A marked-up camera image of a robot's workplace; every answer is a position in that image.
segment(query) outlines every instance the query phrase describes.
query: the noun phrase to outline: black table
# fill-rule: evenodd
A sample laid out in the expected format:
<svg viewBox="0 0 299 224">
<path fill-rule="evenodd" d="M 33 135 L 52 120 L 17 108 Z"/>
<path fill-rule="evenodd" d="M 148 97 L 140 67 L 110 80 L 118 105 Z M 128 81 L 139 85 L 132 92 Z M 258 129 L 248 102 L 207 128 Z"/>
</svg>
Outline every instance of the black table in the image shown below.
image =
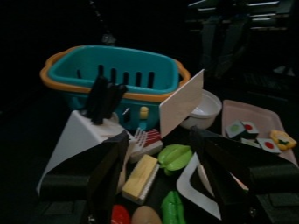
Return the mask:
<svg viewBox="0 0 299 224">
<path fill-rule="evenodd" d="M 290 136 L 299 141 L 296 116 L 299 103 L 286 99 L 275 99 L 246 91 L 226 89 L 206 85 L 222 100 L 231 99 L 251 103 L 275 111 Z M 1 221 L 7 223 L 28 223 L 33 209 L 39 202 L 35 187 L 39 183 L 43 170 L 51 158 L 52 150 L 61 135 L 71 111 L 61 95 L 55 91 L 45 91 L 28 104 L 19 113 L 8 118 L 0 125 L 0 173 L 3 184 L 0 186 Z M 220 133 L 220 114 L 210 130 Z M 190 131 L 178 127 L 164 138 L 167 144 L 188 144 Z M 294 154 L 299 158 L 298 146 Z M 171 190 L 176 190 L 179 174 L 166 177 L 159 171 L 156 181 L 147 196 L 146 205 L 160 212 L 162 200 Z M 187 223 L 219 223 L 198 206 L 182 197 Z M 138 205 L 116 196 L 116 203 L 123 203 L 132 213 Z"/>
</svg>

